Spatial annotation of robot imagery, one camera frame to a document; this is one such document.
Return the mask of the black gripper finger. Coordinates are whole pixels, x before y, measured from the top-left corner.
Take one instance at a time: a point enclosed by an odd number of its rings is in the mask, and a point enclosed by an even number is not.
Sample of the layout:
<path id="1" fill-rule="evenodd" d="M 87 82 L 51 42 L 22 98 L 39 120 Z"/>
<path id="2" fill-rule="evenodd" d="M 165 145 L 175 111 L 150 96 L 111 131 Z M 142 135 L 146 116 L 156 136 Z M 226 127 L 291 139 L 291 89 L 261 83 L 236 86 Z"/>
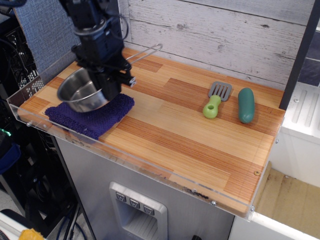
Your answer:
<path id="1" fill-rule="evenodd" d="M 113 100 L 121 92 L 120 73 L 89 72 L 89 77 L 97 90 L 101 90 L 107 101 Z"/>

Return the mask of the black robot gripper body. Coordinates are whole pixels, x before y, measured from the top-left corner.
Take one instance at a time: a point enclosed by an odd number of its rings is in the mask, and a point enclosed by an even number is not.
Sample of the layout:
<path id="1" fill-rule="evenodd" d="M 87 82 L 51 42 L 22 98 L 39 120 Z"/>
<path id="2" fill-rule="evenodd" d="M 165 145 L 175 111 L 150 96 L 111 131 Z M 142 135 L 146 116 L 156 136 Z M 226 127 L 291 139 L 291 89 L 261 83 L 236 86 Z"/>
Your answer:
<path id="1" fill-rule="evenodd" d="M 119 73 L 119 81 L 134 86 L 136 79 L 131 75 L 131 64 L 123 57 L 123 40 L 111 30 L 74 29 L 80 43 L 72 47 L 77 64 L 89 73 Z"/>

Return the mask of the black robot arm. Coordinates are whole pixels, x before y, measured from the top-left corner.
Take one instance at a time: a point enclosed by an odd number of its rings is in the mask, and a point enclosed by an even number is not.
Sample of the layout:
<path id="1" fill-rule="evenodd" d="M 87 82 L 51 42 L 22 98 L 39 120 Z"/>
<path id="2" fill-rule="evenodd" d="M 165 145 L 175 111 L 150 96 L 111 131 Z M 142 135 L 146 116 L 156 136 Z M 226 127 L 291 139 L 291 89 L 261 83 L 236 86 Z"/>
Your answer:
<path id="1" fill-rule="evenodd" d="M 62 0 L 60 4 L 71 18 L 73 32 L 80 43 L 71 48 L 77 64 L 88 71 L 97 90 L 107 101 L 113 100 L 122 85 L 135 83 L 131 64 L 124 58 L 124 39 L 116 0 Z"/>

